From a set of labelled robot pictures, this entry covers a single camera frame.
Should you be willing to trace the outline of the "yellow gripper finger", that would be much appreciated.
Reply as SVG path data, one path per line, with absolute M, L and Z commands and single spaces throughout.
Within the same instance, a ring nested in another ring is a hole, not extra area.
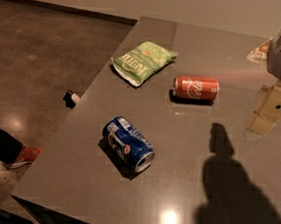
M 265 84 L 258 91 L 249 114 L 244 137 L 254 142 L 268 134 L 281 122 L 281 80 L 273 86 Z
M 272 39 L 268 39 L 264 41 L 259 47 L 254 48 L 251 50 L 248 55 L 248 61 L 252 61 L 254 63 L 264 63 L 267 61 L 267 52 L 270 48 L 270 44 Z

